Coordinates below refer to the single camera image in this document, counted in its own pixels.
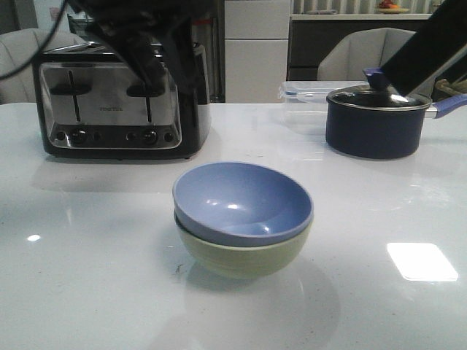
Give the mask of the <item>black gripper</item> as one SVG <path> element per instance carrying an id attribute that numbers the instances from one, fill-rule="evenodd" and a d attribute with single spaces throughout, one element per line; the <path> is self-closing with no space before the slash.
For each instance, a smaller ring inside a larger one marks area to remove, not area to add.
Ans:
<path id="1" fill-rule="evenodd" d="M 166 71 L 151 45 L 162 45 L 166 66 L 177 87 L 192 93 L 199 83 L 191 36 L 192 7 L 88 7 L 87 33 L 106 45 L 150 91 L 165 91 Z"/>

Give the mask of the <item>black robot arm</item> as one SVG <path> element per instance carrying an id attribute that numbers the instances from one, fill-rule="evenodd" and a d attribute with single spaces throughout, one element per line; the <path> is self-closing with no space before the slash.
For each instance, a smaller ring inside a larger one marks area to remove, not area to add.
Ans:
<path id="1" fill-rule="evenodd" d="M 191 36 L 192 20 L 210 1 L 71 1 L 73 10 L 93 18 L 88 35 L 106 45 L 146 86 L 159 91 L 168 70 L 183 93 L 200 74 Z"/>
<path id="2" fill-rule="evenodd" d="M 466 2 L 444 1 L 381 71 L 401 95 L 443 76 L 466 78 Z"/>

